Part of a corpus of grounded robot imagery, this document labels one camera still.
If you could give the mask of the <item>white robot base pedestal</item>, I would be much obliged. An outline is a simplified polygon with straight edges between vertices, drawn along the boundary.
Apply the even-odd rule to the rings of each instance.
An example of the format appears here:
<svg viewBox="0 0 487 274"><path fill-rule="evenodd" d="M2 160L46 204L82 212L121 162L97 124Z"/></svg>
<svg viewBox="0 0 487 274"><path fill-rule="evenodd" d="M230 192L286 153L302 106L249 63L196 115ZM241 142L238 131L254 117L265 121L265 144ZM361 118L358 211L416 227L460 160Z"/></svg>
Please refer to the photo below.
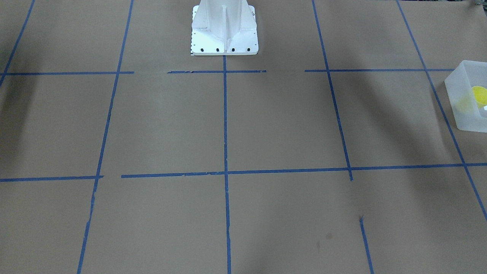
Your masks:
<svg viewBox="0 0 487 274"><path fill-rule="evenodd" d="M256 11L247 0L202 0L193 7L191 26L193 56L259 52Z"/></svg>

